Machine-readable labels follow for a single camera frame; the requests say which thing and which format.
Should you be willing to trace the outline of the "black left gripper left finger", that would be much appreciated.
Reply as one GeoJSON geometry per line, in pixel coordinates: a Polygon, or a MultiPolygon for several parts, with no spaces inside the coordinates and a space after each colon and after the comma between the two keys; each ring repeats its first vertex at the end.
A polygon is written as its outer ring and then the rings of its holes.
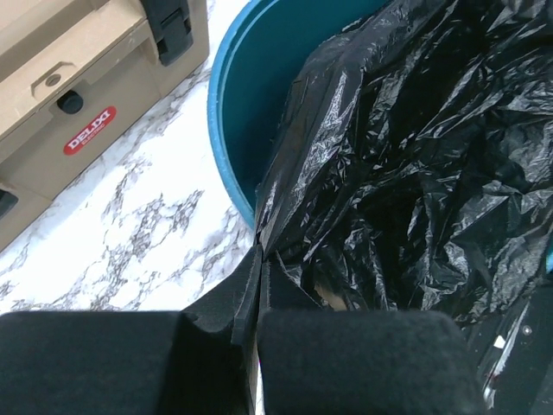
{"type": "Polygon", "coordinates": [[[2,413],[254,413],[261,257],[183,310],[3,315],[2,413]]]}

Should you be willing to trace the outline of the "teal plastic trash bin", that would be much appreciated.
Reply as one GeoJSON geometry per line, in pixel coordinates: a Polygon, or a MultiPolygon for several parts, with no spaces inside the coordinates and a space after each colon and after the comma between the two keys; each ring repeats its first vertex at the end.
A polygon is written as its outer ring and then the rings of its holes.
{"type": "Polygon", "coordinates": [[[226,31],[212,66],[207,123],[219,176],[249,228],[290,84],[323,41],[381,6],[380,0],[250,1],[226,31]]]}

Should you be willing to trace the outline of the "black plastic trash bag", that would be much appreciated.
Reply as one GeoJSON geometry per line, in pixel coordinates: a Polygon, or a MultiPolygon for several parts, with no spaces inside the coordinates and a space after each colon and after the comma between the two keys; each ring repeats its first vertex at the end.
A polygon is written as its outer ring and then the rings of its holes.
{"type": "Polygon", "coordinates": [[[390,1],[293,81],[256,240],[308,294],[470,324],[547,273],[552,4],[390,1]]]}

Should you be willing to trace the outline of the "black blue-ribbed left gripper right finger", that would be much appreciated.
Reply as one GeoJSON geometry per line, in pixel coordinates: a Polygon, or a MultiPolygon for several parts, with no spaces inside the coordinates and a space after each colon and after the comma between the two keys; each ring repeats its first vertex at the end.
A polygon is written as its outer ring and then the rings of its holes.
{"type": "Polygon", "coordinates": [[[434,311],[323,310],[261,273],[257,350],[268,414],[483,414],[465,338],[434,311]]]}

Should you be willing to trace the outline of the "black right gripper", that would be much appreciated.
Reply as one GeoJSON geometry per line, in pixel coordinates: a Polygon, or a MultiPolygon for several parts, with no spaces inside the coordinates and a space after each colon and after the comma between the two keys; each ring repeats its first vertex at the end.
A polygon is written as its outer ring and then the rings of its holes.
{"type": "Polygon", "coordinates": [[[552,415],[552,277],[463,329],[490,414],[552,415]]]}

